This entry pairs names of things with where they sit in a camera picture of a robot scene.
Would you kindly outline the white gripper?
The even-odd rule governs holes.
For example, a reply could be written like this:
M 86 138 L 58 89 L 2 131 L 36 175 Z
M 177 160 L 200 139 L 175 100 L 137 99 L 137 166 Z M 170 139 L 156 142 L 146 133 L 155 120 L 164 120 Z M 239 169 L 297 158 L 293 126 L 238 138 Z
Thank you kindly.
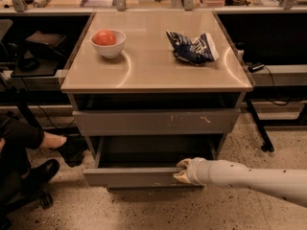
M 207 165 L 203 158 L 185 158 L 177 163 L 179 168 L 186 168 L 186 171 L 181 171 L 173 174 L 174 179 L 182 183 L 192 183 L 194 185 L 204 185 L 207 179 Z

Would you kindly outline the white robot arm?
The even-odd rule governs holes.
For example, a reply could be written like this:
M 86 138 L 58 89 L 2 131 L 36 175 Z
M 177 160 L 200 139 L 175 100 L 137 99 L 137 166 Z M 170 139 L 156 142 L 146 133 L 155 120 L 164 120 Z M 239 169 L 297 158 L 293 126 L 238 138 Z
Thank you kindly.
M 252 169 L 226 160 L 186 158 L 177 163 L 174 178 L 182 183 L 203 186 L 244 188 L 307 207 L 307 171 Z

